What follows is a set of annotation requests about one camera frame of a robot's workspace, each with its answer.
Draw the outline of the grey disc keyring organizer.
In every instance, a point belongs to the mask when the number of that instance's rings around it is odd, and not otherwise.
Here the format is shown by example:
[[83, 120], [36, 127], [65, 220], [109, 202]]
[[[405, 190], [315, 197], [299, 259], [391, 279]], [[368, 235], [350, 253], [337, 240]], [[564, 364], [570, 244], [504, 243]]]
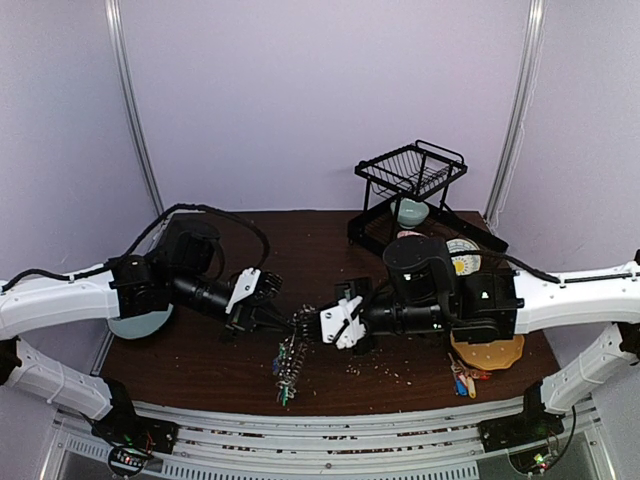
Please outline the grey disc keyring organizer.
[[[303, 305], [300, 310], [311, 310], [314, 307], [310, 305]], [[311, 343], [303, 342], [296, 330], [296, 316], [297, 312], [292, 317], [292, 324], [294, 331], [279, 344], [278, 355], [274, 358], [272, 363], [272, 371], [276, 377], [276, 387], [279, 392], [279, 386], [286, 384], [295, 389], [296, 396], [296, 384], [298, 382], [308, 347]]]

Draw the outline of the green key tag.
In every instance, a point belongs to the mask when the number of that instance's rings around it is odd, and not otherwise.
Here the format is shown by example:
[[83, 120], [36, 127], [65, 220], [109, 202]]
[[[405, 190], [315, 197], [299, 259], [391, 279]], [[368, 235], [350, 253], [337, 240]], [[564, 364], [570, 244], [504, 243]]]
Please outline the green key tag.
[[295, 389], [289, 385], [283, 384], [279, 386], [277, 401], [286, 406], [290, 400], [295, 397]]

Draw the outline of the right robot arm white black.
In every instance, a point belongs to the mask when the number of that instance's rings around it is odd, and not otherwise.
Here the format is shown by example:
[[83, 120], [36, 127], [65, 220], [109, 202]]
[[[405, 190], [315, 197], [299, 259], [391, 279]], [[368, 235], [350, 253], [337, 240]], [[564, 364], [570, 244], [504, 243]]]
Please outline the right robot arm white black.
[[444, 330], [457, 342], [488, 344], [538, 330], [607, 323], [607, 328], [559, 372], [527, 389], [513, 419], [519, 440], [535, 440], [560, 416], [623, 365], [639, 361], [639, 264], [547, 274], [510, 256], [511, 268], [457, 275], [454, 253], [441, 238], [408, 235], [382, 254], [387, 286], [350, 293], [301, 313], [307, 342], [350, 349], [379, 334]]

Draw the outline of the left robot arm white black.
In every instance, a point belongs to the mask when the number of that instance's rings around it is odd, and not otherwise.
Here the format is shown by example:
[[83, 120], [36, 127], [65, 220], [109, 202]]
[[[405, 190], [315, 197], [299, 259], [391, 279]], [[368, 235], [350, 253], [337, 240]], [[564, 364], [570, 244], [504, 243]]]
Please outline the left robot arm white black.
[[126, 254], [58, 278], [31, 273], [1, 293], [1, 384], [74, 409], [105, 425], [123, 444], [144, 433], [142, 419], [119, 382], [83, 374], [31, 347], [22, 334], [76, 321], [104, 319], [132, 328], [162, 325], [174, 306], [224, 321], [230, 334], [256, 328], [288, 331], [273, 305], [282, 280], [257, 267], [229, 286], [206, 277], [221, 254], [220, 233], [201, 216], [173, 215], [144, 255]]

